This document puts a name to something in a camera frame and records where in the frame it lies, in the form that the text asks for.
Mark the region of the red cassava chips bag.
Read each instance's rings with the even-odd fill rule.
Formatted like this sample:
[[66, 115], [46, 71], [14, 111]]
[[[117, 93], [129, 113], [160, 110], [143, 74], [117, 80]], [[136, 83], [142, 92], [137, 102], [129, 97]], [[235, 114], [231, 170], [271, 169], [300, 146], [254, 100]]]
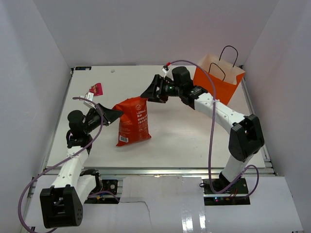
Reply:
[[123, 111], [119, 122], [117, 147], [151, 139], [146, 98], [134, 97], [126, 99], [116, 104], [113, 109]]

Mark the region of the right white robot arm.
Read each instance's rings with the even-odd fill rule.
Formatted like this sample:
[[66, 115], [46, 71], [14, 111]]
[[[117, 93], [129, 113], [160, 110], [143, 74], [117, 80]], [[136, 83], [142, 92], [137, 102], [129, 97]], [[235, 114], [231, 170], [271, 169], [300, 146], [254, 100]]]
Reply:
[[219, 124], [227, 131], [230, 157], [219, 178], [209, 180], [209, 188], [214, 194], [232, 193], [242, 175], [249, 168], [255, 168], [249, 161], [264, 146], [259, 118], [230, 109], [203, 87], [194, 85], [186, 67], [174, 68], [172, 75], [168, 78], [156, 74], [141, 98], [166, 103], [169, 97], [179, 97], [185, 105], [210, 117], [213, 125]]

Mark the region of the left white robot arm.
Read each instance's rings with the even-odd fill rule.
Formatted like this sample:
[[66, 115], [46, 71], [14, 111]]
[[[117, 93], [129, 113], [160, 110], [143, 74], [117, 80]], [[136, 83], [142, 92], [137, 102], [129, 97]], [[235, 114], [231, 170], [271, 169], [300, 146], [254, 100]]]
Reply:
[[67, 161], [52, 185], [40, 193], [45, 228], [81, 224], [84, 202], [90, 194], [97, 194], [103, 188], [98, 170], [83, 169], [92, 148], [90, 133], [97, 127], [110, 125], [122, 115], [123, 111], [108, 109], [101, 104], [91, 107], [86, 115], [80, 110], [68, 114]]

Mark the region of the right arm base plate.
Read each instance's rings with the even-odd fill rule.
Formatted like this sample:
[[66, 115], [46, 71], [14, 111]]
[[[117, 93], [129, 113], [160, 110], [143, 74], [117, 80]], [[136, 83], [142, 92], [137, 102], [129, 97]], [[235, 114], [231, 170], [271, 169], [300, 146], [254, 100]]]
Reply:
[[248, 195], [248, 186], [245, 178], [239, 179], [228, 190], [221, 194], [215, 194], [210, 189], [209, 179], [203, 179], [199, 186], [204, 192], [205, 206], [234, 206], [234, 205], [250, 205], [250, 198], [244, 197]]

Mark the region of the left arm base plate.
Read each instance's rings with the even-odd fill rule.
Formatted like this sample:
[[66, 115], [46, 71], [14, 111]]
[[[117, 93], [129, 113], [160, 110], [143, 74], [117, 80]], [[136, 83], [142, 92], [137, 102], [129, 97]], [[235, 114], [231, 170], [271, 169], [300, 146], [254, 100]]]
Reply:
[[88, 198], [86, 204], [118, 204], [118, 180], [102, 180], [103, 188], [100, 194]]

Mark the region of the orange paper bag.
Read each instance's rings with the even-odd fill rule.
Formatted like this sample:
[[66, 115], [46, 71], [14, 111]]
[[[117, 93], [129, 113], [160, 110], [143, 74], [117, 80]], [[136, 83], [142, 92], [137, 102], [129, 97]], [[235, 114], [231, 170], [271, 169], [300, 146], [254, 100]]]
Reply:
[[202, 69], [197, 68], [193, 83], [203, 87], [211, 94], [216, 94], [216, 99], [228, 105], [238, 85], [245, 75], [245, 71], [229, 63], [219, 56], [208, 53], [200, 63]]

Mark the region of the red small snack packet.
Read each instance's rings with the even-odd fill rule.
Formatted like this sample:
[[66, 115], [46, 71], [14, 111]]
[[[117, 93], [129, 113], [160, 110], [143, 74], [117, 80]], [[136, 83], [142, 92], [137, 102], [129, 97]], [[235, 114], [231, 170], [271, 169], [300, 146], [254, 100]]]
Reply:
[[95, 85], [91, 86], [89, 88], [89, 92], [93, 93], [94, 96], [102, 96], [103, 95], [102, 84], [96, 83]]

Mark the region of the aluminium front rail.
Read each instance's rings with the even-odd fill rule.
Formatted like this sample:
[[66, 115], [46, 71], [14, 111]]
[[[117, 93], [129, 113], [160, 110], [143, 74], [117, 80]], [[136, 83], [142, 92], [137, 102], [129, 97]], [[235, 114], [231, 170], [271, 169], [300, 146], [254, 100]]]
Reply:
[[[199, 175], [199, 176], [208, 176], [209, 172], [207, 169], [185, 169], [185, 168], [177, 168], [177, 169], [142, 169], [142, 168], [96, 168], [99, 170], [102, 175]], [[268, 168], [258, 168], [260, 175], [273, 175], [274, 170], [272, 167]], [[57, 175], [60, 169], [53, 169], [49, 171], [47, 174]], [[221, 169], [212, 169], [211, 175], [218, 176], [221, 172]], [[245, 175], [253, 175], [256, 174], [254, 168], [249, 168]]]

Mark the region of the dark table corner sticker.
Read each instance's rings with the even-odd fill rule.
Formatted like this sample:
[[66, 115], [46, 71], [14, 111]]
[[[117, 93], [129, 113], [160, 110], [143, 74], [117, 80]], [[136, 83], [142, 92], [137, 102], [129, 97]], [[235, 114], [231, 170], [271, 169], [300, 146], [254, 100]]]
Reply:
[[75, 70], [86, 70], [86, 71], [88, 71], [88, 70], [91, 70], [91, 69], [92, 69], [91, 66], [87, 66], [87, 67], [75, 67]]

